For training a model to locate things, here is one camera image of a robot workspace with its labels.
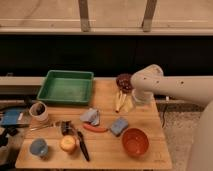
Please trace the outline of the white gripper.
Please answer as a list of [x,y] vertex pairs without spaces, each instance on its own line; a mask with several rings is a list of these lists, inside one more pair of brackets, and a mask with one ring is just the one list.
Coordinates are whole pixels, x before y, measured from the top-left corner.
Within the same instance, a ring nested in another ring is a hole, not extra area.
[[153,99],[152,92],[141,91],[141,90],[137,90],[137,89],[134,89],[132,91],[132,96],[133,96],[135,102],[140,105],[147,105]]

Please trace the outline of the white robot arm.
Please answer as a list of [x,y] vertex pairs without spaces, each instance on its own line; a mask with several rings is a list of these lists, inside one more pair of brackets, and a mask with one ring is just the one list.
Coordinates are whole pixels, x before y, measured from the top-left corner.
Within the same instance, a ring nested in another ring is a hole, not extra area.
[[204,107],[186,171],[213,171],[213,76],[165,76],[160,66],[152,64],[134,73],[131,84],[137,101],[149,101],[149,93],[154,93]]

